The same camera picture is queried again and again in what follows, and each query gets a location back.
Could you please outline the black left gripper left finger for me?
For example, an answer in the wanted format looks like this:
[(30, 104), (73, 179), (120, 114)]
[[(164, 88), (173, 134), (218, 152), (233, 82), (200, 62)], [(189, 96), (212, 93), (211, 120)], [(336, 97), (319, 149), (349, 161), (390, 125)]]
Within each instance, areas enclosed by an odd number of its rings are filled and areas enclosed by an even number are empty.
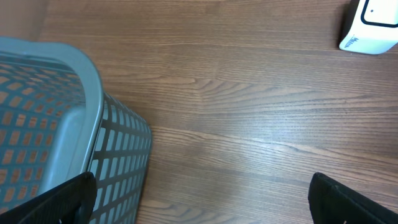
[(84, 172), (3, 213), (1, 224), (88, 224), (96, 196), (96, 179)]

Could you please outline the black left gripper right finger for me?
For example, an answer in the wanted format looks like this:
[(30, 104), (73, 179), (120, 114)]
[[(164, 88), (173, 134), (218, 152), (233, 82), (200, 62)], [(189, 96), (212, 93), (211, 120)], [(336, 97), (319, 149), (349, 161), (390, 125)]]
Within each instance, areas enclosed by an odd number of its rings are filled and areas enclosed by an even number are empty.
[(397, 224), (397, 214), (320, 172), (308, 191), (314, 224)]

